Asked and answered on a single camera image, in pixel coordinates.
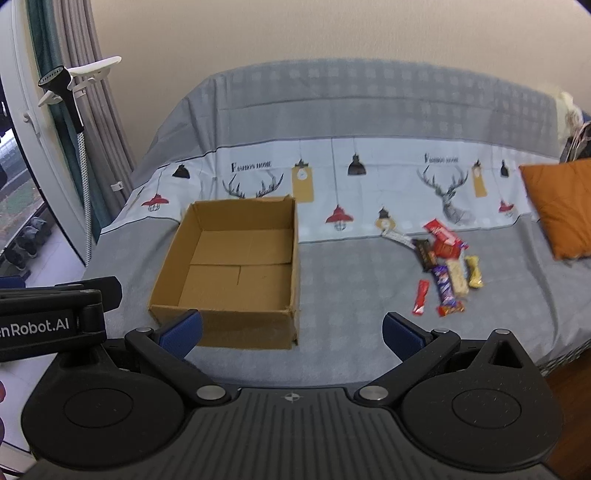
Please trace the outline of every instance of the curtain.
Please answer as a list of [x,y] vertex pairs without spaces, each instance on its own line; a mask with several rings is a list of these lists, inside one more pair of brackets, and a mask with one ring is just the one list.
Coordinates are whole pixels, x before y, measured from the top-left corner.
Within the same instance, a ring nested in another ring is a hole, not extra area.
[[[51,0],[56,19],[57,40],[66,67],[100,60],[98,37],[90,0]],[[131,193],[134,167],[131,150],[121,127],[108,80],[86,88],[78,102],[85,123],[86,149],[97,181],[112,215],[116,216]],[[111,185],[123,189],[113,192]]]
[[[88,2],[27,0],[27,11],[40,76],[58,65],[78,66],[102,58]],[[104,80],[87,87],[86,95],[76,100],[85,124],[92,230],[93,236],[98,239],[100,230],[114,220],[131,192],[129,175],[133,161]],[[63,102],[49,108],[82,202],[76,133]],[[118,181],[121,181],[123,189],[114,192],[111,185]]]

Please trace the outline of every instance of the small red snack stick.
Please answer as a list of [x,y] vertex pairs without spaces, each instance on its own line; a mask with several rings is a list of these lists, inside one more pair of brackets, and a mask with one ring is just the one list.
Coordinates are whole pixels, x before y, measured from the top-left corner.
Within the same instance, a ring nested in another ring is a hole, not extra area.
[[425,311],[425,296],[429,290],[428,280],[418,281],[417,299],[414,301],[413,315],[421,316]]
[[435,237],[441,240],[443,243],[447,245],[454,245],[460,248],[468,248],[468,244],[460,237],[458,237],[454,232],[448,230],[448,228],[443,225],[439,220],[434,218],[429,223],[426,223],[423,228],[429,232],[431,232]]

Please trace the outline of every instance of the garment steamer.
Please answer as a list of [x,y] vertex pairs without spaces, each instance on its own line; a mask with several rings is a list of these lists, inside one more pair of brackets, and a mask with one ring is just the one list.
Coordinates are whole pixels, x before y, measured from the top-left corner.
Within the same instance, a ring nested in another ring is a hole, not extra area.
[[[76,105],[76,98],[84,95],[84,88],[94,85],[105,78],[111,67],[121,61],[121,57],[110,57],[80,67],[66,68],[63,65],[54,68],[39,80],[39,87],[46,91],[39,100],[38,106],[54,105],[63,101],[72,119],[78,139],[78,155],[80,174],[82,175],[82,198],[84,203],[84,223],[86,230],[85,264],[88,266],[92,256],[92,211],[90,205],[90,187],[88,183],[88,165],[86,146],[84,142],[84,124],[80,111]],[[74,82],[74,77],[87,77],[80,83]]]

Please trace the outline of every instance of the open cardboard box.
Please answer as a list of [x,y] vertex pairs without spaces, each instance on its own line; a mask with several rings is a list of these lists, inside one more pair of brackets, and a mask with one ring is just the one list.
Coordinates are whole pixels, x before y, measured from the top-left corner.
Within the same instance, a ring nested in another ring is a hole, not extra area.
[[290,349],[299,294],[292,197],[192,204],[170,245],[148,308],[163,324],[203,317],[199,345]]

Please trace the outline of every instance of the white hanger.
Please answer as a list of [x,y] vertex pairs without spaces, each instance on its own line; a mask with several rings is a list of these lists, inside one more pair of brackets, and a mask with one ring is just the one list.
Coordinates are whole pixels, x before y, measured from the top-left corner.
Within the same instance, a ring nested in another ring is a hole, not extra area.
[[[99,82],[105,78],[111,71],[111,67],[118,64],[120,61],[121,57],[115,56],[89,63],[88,65],[81,65],[79,67],[71,67],[66,69],[70,74],[70,77],[72,77],[68,88],[74,92],[74,97],[81,97],[85,94],[85,92],[82,91],[84,88],[88,87],[89,85],[94,85],[96,82]],[[88,78],[86,80],[82,80],[80,83],[74,82],[74,77],[82,76],[87,76]],[[47,91],[45,95],[41,97],[41,100],[39,100],[37,106],[54,105],[59,102],[61,102],[61,97],[59,95],[56,95],[51,91]]]

